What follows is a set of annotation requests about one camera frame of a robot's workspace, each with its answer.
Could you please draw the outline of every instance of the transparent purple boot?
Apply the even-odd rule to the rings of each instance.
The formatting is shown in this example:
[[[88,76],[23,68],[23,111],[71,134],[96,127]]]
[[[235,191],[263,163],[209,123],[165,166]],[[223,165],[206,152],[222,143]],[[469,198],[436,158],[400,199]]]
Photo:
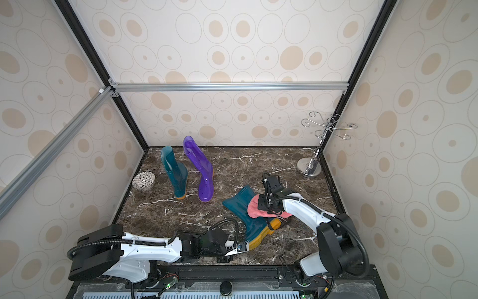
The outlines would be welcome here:
[[[202,202],[208,202],[214,194],[214,186],[212,184],[212,164],[208,161],[191,136],[186,136],[183,141],[183,148],[186,156],[191,162],[193,162],[194,166],[196,166],[197,170],[199,170],[202,175],[201,182],[199,182],[198,197]]]

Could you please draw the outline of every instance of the dark marble floor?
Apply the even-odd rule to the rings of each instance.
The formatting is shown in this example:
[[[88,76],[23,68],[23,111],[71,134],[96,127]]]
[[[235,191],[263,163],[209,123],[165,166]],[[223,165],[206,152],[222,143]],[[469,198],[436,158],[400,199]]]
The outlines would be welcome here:
[[[119,223],[124,230],[148,237],[170,237],[175,230],[204,232],[209,226],[225,218],[236,217],[221,203],[233,197],[242,187],[250,185],[257,193],[263,193],[261,176],[264,171],[277,174],[283,185],[300,192],[317,206],[336,213],[323,174],[315,179],[303,178],[295,165],[300,158],[312,155],[312,148],[299,147],[203,147],[206,157],[214,168],[214,197],[203,203],[197,197],[201,178],[182,147],[176,147],[175,157],[189,170],[187,198],[177,200],[171,183],[161,163],[161,149],[150,149],[141,170],[156,175],[151,191],[132,189],[121,212]],[[245,225],[239,221],[239,240],[243,240]],[[233,227],[224,225],[233,233]],[[232,264],[280,264],[282,255],[287,263],[317,251],[314,233],[297,219],[267,236],[256,249],[234,256]],[[199,264],[215,264],[215,258],[202,258]]]

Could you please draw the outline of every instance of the black knob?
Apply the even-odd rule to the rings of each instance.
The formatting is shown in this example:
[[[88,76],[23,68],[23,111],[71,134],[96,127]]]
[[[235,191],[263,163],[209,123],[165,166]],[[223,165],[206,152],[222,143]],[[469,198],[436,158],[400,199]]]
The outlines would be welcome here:
[[[232,293],[232,284],[228,281],[223,281],[219,287],[222,296],[229,296]]]

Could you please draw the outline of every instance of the metal jewelry stand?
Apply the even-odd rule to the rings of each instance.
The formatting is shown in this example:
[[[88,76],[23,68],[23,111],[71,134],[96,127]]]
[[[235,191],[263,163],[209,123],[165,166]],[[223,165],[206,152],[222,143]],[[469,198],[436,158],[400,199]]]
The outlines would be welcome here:
[[[317,116],[317,114],[322,119],[322,123],[315,122],[312,120]],[[301,121],[302,126],[308,128],[311,126],[311,123],[321,126],[322,128],[315,132],[315,136],[320,140],[319,146],[314,150],[314,156],[312,158],[302,158],[297,162],[297,170],[304,176],[304,177],[316,177],[320,174],[322,168],[320,167],[319,163],[319,150],[324,142],[327,132],[331,132],[333,135],[338,136],[344,140],[350,139],[350,136],[347,134],[337,135],[334,133],[334,130],[353,130],[357,128],[357,125],[354,123],[348,123],[346,126],[347,128],[336,128],[335,125],[337,124],[340,118],[340,114],[332,113],[327,120],[324,120],[322,115],[317,111],[311,111],[309,113],[309,118],[304,118]]]

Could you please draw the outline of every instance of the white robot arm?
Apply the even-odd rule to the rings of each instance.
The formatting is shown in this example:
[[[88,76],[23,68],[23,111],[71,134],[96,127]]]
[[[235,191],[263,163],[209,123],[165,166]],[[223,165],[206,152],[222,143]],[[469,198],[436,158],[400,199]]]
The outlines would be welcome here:
[[[304,199],[300,193],[289,192],[272,177],[264,180],[267,195],[259,198],[259,208],[286,211],[305,223],[317,235],[319,251],[300,259],[295,274],[305,281],[319,273],[339,275],[355,264],[363,262],[366,274],[368,257],[351,219],[324,211]],[[204,234],[178,232],[172,238],[151,238],[124,233],[122,225],[114,224],[81,237],[70,249],[73,260],[69,279],[83,281],[100,275],[121,277],[133,283],[154,283],[157,278],[156,261],[190,263],[203,256],[216,256],[228,262],[231,256],[247,252],[246,242],[228,240],[222,229]]]

